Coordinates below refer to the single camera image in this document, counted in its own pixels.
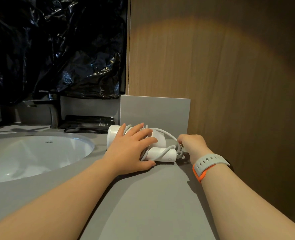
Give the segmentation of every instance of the chrome faucet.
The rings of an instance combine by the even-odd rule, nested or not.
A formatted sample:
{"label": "chrome faucet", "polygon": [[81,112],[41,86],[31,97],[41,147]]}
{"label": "chrome faucet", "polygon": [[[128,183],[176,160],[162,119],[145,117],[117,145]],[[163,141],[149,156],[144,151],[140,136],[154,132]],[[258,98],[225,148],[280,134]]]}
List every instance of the chrome faucet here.
{"label": "chrome faucet", "polygon": [[40,104],[45,104],[49,107],[49,112],[51,115],[51,126],[50,128],[56,129],[61,121],[61,105],[60,96],[55,93],[55,91],[44,91],[39,92],[47,93],[42,99],[33,99],[23,101],[28,107],[37,107]]}

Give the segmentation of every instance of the countertop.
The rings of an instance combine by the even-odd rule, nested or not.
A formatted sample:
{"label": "countertop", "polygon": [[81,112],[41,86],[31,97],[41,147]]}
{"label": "countertop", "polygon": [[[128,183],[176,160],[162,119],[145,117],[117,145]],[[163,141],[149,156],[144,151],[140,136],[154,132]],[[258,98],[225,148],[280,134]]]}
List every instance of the countertop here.
{"label": "countertop", "polygon": [[[37,131],[63,133],[48,126],[0,127],[0,133]],[[93,152],[84,159],[47,173],[0,183],[0,220],[103,156],[106,134],[80,135],[95,144]],[[219,240],[219,237],[202,186],[186,158],[116,178],[91,214],[80,239]]]}

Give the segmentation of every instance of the power cord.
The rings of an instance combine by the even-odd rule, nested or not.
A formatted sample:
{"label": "power cord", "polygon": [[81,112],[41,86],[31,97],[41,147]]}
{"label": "power cord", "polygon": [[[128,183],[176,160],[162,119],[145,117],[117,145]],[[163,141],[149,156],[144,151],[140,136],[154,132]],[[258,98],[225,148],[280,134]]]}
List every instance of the power cord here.
{"label": "power cord", "polygon": [[[132,127],[132,125],[128,125],[128,126],[126,126],[123,135],[125,135],[131,127]],[[170,149],[176,149],[176,148],[177,148],[177,149],[176,149],[176,159],[179,159],[179,158],[182,158],[182,157],[183,157],[182,147],[181,147],[180,143],[177,141],[177,139],[176,139],[173,135],[171,135],[169,132],[167,132],[167,131],[165,131],[165,130],[162,130],[162,129],[158,129],[158,128],[150,128],[150,129],[152,129],[152,130],[156,130],[156,131],[161,132],[161,133],[164,133],[164,134],[168,135],[169,137],[171,137],[173,140],[175,140],[175,141],[177,142],[177,146],[176,146],[176,145],[171,145],[171,146],[167,147],[167,148],[166,148],[163,152],[161,152],[157,157],[151,159],[151,161],[155,161],[155,160],[158,160],[158,159],[161,158],[161,157],[164,157],[164,155],[165,155]],[[142,151],[141,156],[140,156],[140,160],[141,160],[141,161],[144,161],[144,160],[146,159],[148,153],[149,153],[149,148],[147,147],[147,148],[145,148],[145,149]]]}

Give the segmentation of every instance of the forearm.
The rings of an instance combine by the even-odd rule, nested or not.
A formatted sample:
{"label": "forearm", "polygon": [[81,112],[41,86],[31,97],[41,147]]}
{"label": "forearm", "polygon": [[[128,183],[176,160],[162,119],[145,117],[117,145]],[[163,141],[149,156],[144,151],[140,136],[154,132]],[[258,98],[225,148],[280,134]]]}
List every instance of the forearm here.
{"label": "forearm", "polygon": [[35,199],[0,222],[0,239],[78,238],[107,186],[116,177],[104,160]]}
{"label": "forearm", "polygon": [[295,239],[295,224],[226,165],[210,168],[202,186],[221,240]]}

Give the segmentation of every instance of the orange wristband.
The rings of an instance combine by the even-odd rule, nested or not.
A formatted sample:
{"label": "orange wristband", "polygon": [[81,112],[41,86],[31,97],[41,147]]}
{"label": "orange wristband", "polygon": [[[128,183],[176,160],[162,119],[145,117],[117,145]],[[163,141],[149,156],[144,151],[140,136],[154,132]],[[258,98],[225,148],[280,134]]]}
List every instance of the orange wristband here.
{"label": "orange wristband", "polygon": [[204,179],[204,177],[206,176],[206,171],[208,171],[210,168],[214,167],[216,164],[209,166],[206,170],[204,170],[204,172],[200,175],[200,177],[198,176],[198,174],[195,172],[194,169],[194,165],[192,167],[193,173],[195,175],[195,177],[197,178],[197,180],[201,183],[201,180]]}

